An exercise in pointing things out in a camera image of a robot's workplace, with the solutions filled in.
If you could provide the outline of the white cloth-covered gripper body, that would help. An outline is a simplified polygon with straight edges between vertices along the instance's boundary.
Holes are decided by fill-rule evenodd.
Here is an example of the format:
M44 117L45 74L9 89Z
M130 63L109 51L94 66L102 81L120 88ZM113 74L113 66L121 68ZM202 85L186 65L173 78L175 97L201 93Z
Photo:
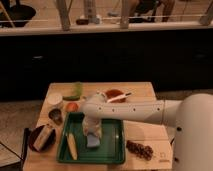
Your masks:
M85 136L92 133L99 139L102 138L102 121L100 119L85 116L82 121L82 128Z

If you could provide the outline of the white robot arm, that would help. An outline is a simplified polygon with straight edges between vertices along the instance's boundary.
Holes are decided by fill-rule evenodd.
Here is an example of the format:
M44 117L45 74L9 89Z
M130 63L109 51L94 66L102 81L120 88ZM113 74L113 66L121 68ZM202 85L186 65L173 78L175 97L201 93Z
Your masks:
M107 103L101 93L82 105L91 118L164 124L175 128L173 171L213 171L213 95L184 100Z

